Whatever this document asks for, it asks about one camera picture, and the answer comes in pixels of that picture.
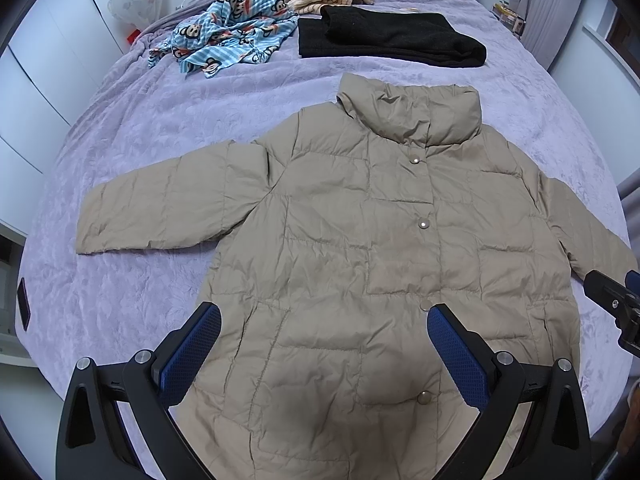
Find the beige puffer jacket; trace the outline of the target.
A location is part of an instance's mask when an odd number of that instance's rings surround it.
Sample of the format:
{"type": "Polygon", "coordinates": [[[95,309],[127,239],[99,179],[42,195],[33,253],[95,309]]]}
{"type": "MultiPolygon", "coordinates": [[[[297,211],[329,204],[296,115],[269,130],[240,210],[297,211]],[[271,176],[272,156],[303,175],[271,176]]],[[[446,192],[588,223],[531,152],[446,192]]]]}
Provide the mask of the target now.
{"type": "Polygon", "coordinates": [[[470,87],[347,74],[335,102],[98,185],[76,249],[216,240],[222,331],[178,406],[221,479],[429,479],[474,419],[425,331],[446,304],[525,363],[579,358],[570,280],[637,265],[470,87]]]}

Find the lavender bed blanket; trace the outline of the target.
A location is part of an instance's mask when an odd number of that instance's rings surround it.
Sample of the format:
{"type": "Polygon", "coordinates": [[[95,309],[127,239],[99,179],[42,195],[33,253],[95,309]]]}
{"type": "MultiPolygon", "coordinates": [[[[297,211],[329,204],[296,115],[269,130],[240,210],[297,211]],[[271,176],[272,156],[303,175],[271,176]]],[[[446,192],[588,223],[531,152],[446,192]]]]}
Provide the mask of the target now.
{"type": "MultiPolygon", "coordinates": [[[[477,68],[440,68],[391,58],[302,58],[288,38],[270,61],[239,64],[207,78],[185,75],[173,58],[150,67],[149,50],[175,24],[154,25],[105,76],[66,136],[26,240],[21,274],[30,305],[20,339],[57,392],[77,359],[126,360],[157,344],[203,300],[216,240],[172,249],[84,255],[76,240],[88,193],[128,172],[207,148],[261,138],[306,107],[335,102],[342,78],[357,75],[397,87],[470,87],[485,125],[565,183],[628,246],[622,205],[582,118],[522,44],[475,0],[376,0],[382,11],[442,14],[487,50],[477,68]]],[[[598,430],[623,394],[631,358],[614,323],[570,280],[580,321],[580,386],[589,426],[598,430]]]]}

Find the items on nightstand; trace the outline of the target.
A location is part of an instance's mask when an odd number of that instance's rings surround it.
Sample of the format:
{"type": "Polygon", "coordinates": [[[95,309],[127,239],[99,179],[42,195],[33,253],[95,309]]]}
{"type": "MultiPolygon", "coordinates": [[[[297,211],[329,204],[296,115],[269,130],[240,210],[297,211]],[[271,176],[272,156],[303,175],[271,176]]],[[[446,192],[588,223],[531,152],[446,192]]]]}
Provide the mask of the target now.
{"type": "Polygon", "coordinates": [[[491,9],[492,14],[495,15],[497,20],[503,24],[503,26],[510,30],[511,34],[515,37],[521,38],[524,32],[526,21],[509,8],[509,6],[503,2],[496,2],[491,9]]]}

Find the lavender curtain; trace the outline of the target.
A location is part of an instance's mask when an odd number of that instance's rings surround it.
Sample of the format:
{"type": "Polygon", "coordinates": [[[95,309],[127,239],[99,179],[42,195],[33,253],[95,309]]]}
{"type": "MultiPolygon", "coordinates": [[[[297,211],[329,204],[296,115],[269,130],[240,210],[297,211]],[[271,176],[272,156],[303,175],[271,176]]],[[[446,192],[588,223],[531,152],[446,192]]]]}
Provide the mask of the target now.
{"type": "Polygon", "coordinates": [[[559,54],[582,0],[528,0],[522,44],[548,70],[559,54]]]}

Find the black folded sweater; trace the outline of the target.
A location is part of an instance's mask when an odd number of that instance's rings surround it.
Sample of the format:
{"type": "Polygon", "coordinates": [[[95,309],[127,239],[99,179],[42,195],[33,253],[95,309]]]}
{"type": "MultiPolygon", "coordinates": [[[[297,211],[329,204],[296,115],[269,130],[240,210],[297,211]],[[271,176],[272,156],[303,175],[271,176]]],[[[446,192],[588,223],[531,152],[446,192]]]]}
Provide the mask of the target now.
{"type": "Polygon", "coordinates": [[[483,66],[487,51],[437,13],[373,12],[324,6],[318,18],[297,22],[303,58],[375,56],[449,68],[483,66]]]}

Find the white wardrobe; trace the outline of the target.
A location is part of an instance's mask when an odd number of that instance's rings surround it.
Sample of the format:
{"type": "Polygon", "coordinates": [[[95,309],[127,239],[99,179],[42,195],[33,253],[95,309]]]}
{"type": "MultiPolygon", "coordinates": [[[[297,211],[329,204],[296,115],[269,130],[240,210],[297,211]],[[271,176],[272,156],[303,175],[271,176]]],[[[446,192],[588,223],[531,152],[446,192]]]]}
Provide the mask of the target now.
{"type": "Polygon", "coordinates": [[[130,32],[107,0],[36,0],[2,52],[1,222],[17,235],[29,233],[66,134],[130,32]]]}

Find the blue monkey print garment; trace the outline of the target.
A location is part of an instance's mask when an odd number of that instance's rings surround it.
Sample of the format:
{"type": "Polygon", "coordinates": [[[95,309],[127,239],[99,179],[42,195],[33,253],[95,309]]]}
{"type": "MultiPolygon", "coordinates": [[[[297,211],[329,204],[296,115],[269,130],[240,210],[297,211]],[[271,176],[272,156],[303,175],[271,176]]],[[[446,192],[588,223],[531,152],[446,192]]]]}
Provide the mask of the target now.
{"type": "Polygon", "coordinates": [[[285,0],[214,0],[152,47],[148,64],[157,66],[171,56],[181,73],[207,78],[236,64],[262,64],[292,35],[297,21],[285,0]]]}

